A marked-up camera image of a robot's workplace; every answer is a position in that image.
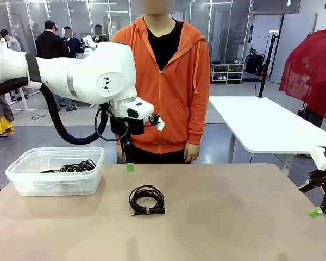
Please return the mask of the person's right hand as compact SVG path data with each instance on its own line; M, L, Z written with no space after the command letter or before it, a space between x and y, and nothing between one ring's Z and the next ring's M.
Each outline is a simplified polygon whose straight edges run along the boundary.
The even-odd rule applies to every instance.
M116 143L116 152L117 152L117 163L118 164L125 163L125 157L122 151L122 146L119 142Z

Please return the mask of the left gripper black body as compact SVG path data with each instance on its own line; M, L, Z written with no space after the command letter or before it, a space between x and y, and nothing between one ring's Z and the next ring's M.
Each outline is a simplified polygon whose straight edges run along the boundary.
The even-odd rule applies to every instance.
M144 133L144 125L143 119L110 117L111 131L115 135L113 141L119 144L131 144L133 135Z

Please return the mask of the person's left hand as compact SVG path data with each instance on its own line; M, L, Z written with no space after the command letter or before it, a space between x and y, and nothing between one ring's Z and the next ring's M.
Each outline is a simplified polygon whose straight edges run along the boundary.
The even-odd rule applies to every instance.
M200 144L195 145L187 142L184 148L184 161L186 163L192 163L198 158L199 153Z

